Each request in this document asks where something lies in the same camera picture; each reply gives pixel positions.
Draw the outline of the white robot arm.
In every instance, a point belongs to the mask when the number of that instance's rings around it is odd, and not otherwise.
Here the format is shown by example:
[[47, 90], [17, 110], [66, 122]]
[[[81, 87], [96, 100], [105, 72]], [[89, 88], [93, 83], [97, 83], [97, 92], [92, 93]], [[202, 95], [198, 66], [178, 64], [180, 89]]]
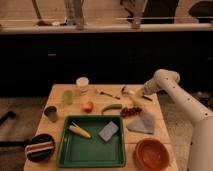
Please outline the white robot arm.
[[179, 86], [176, 71], [158, 69], [139, 88], [142, 95], [164, 90], [194, 127], [186, 171], [213, 171], [213, 111]]

